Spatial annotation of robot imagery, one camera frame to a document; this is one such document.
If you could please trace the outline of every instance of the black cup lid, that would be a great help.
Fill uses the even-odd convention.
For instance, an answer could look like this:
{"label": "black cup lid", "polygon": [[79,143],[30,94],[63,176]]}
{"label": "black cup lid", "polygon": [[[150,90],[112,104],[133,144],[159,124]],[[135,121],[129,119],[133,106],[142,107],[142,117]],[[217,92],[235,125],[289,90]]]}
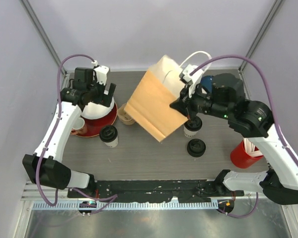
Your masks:
{"label": "black cup lid", "polygon": [[206,150],[205,143],[200,139],[192,139],[187,145],[187,151],[189,155],[193,157],[200,157]]}
{"label": "black cup lid", "polygon": [[196,116],[194,119],[184,123],[184,126],[190,131],[198,131],[202,127],[202,120]]}
{"label": "black cup lid", "polygon": [[113,125],[104,126],[99,133],[99,137],[103,142],[112,142],[116,139],[118,131]]}

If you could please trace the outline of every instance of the wood grain surface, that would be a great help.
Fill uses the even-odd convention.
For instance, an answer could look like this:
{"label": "wood grain surface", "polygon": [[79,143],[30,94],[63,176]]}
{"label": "wood grain surface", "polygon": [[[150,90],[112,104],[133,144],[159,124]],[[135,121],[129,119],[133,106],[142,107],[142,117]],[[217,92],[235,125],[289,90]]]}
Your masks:
{"label": "wood grain surface", "polygon": [[[207,74],[229,72],[238,76],[237,70],[209,70]],[[120,107],[127,102],[144,72],[112,72],[109,82],[117,84],[114,94]],[[267,170],[265,159],[248,169],[239,169],[230,161],[231,151],[242,137],[228,127],[227,121],[199,115],[202,129],[194,136],[207,146],[202,157],[191,157],[186,151],[190,138],[184,136],[183,127],[157,142],[137,123],[127,126],[118,119],[119,143],[107,147],[99,137],[70,136],[63,163],[72,170],[94,174],[96,179],[214,179],[223,169],[238,172]]]}

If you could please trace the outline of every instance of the brown paper bag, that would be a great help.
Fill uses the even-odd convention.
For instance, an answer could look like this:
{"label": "brown paper bag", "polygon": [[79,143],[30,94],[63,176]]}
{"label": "brown paper bag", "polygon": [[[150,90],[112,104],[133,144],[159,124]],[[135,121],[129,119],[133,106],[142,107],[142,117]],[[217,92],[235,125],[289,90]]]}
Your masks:
{"label": "brown paper bag", "polygon": [[179,79],[182,69],[164,56],[151,66],[127,102],[125,111],[159,142],[188,119],[170,108],[184,84]]}

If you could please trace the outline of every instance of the robotic arm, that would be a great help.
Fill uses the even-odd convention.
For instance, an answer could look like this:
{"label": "robotic arm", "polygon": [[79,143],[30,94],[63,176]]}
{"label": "robotic arm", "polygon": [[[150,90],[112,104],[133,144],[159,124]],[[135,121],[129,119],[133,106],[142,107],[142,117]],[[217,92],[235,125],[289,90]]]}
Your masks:
{"label": "robotic arm", "polygon": [[58,106],[51,125],[42,142],[33,155],[25,155],[22,163],[31,181],[35,181],[35,172],[39,155],[52,133],[56,120],[59,124],[54,132],[49,148],[46,150],[40,168],[40,184],[57,189],[67,187],[82,188],[87,194],[95,191],[94,176],[72,171],[62,164],[63,151],[77,118],[89,102],[109,107],[116,88],[110,84],[108,94],[105,94],[106,80],[109,68],[96,63],[94,68],[76,68],[73,88],[64,88],[61,91],[62,114],[58,115]]}
{"label": "robotic arm", "polygon": [[188,119],[197,113],[223,118],[234,131],[248,138],[263,153],[271,169],[261,173],[236,173],[223,170],[216,179],[217,190],[263,192],[272,201],[286,205],[298,204],[298,166],[282,145],[267,105],[245,98],[243,82],[232,74],[213,77],[212,91],[203,93],[199,83],[202,70],[190,76],[196,66],[188,65],[180,75],[185,87],[170,107]]}

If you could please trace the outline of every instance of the white wall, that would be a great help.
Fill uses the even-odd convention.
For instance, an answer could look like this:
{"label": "white wall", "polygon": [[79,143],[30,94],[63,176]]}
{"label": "white wall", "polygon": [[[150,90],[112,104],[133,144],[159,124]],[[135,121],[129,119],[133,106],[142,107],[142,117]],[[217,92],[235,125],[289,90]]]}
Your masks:
{"label": "white wall", "polygon": [[[85,53],[112,69],[144,69],[164,54],[245,55],[274,0],[30,0],[60,58]],[[197,56],[195,63],[205,58]],[[86,64],[74,59],[66,67]],[[213,67],[238,67],[239,60]]]}
{"label": "white wall", "polygon": [[56,73],[19,1],[0,1],[0,238],[12,237],[27,179],[22,159],[52,119]]}
{"label": "white wall", "polygon": [[[252,59],[268,79],[282,131],[298,154],[298,1],[285,1]],[[267,103],[255,70],[248,65],[244,75],[251,98]]]}

